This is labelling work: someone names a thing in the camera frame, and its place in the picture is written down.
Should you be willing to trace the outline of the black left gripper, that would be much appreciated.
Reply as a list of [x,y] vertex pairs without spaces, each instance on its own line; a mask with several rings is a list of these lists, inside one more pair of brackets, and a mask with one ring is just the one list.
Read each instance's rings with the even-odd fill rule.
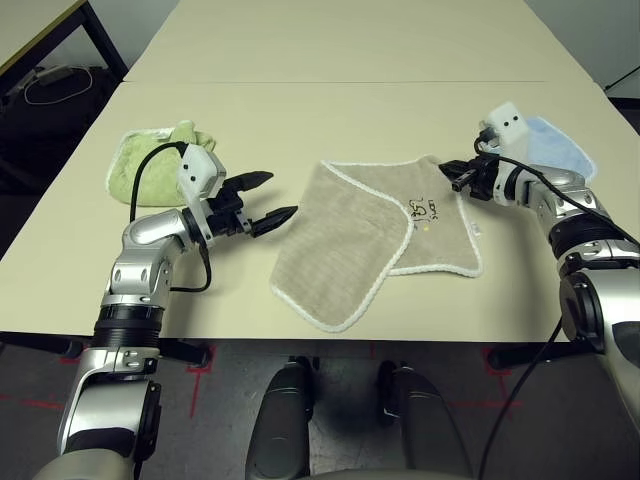
[[207,199],[211,210],[207,216],[207,224],[214,237],[249,233],[257,238],[278,229],[293,217],[298,210],[297,206],[278,208],[256,221],[248,219],[243,212],[244,203],[239,193],[259,187],[273,176],[273,173],[267,171],[252,171],[227,178],[223,182],[216,196]]

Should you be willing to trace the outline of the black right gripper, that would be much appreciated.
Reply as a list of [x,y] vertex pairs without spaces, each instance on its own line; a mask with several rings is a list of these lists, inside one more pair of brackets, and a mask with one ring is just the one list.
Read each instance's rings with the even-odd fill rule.
[[468,161],[451,160],[439,165],[439,169],[452,183],[452,189],[461,193],[466,187],[472,198],[492,200],[494,184],[499,171],[499,161],[491,155],[477,155]]

